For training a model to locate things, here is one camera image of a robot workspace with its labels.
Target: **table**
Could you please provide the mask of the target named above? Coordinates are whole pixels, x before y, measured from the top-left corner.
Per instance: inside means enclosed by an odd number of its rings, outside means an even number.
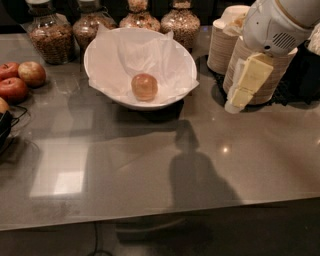
[[[0,156],[0,230],[319,197],[319,103],[225,112],[210,36],[192,53],[200,85],[145,113],[91,88],[79,59],[47,65],[26,35],[1,35],[1,62],[39,61],[49,82]]]

